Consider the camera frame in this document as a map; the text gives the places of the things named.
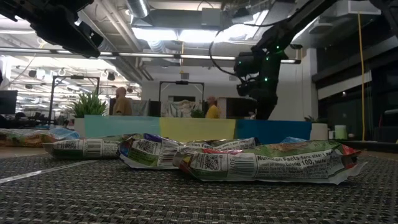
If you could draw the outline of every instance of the white line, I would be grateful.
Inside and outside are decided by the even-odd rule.
[[[23,178],[26,178],[26,177],[32,177],[34,175],[45,174],[45,173],[48,173],[48,172],[53,172],[53,171],[57,171],[57,170],[62,170],[62,169],[66,169],[66,168],[80,166],[80,165],[83,165],[83,164],[89,164],[89,163],[92,163],[92,162],[96,162],[96,161],[76,162],[76,163],[69,164],[69,165],[49,168],[49,169],[45,169],[45,170],[39,170],[39,171],[35,171],[35,172],[30,172],[30,173],[26,173],[26,174],[17,175],[17,176],[14,176],[14,177],[7,177],[7,178],[0,179],[0,184],[6,183],[6,182],[10,182],[10,181],[13,181],[13,180],[23,179]]]

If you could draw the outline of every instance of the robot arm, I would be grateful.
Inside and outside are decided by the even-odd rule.
[[[370,1],[383,12],[398,37],[398,0]],[[238,55],[234,71],[242,84],[237,86],[237,90],[239,95],[248,95],[257,100],[257,119],[268,119],[277,104],[280,61],[287,58],[284,49],[290,45],[296,33],[335,2],[337,0],[309,0],[288,19],[263,33],[251,52]],[[250,77],[250,74],[255,73],[258,76]]]
[[[91,3],[93,0],[0,0],[0,14],[16,22],[15,16],[27,20],[37,36],[50,44],[85,57],[98,57],[103,37],[84,22],[75,25],[77,12]]]

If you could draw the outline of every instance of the yellow shirt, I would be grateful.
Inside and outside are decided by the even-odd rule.
[[[113,106],[113,115],[132,115],[130,99],[120,96]]]
[[[216,105],[212,105],[206,113],[206,118],[220,118],[220,112]]]

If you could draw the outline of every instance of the man in yellow shirt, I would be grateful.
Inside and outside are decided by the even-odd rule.
[[[130,99],[126,98],[126,89],[120,87],[116,90],[116,103],[113,106],[113,115],[132,115]]]
[[[220,111],[216,106],[216,98],[214,96],[209,96],[207,98],[207,104],[209,105],[209,110],[206,113],[206,118],[220,118]]]

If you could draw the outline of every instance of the textured mat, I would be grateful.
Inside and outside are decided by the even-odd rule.
[[[26,174],[33,171],[72,164],[74,160],[54,159],[50,155],[21,156],[0,159],[0,179]]]
[[[398,161],[361,161],[340,185],[200,182],[99,161],[1,184],[0,223],[397,223]]]

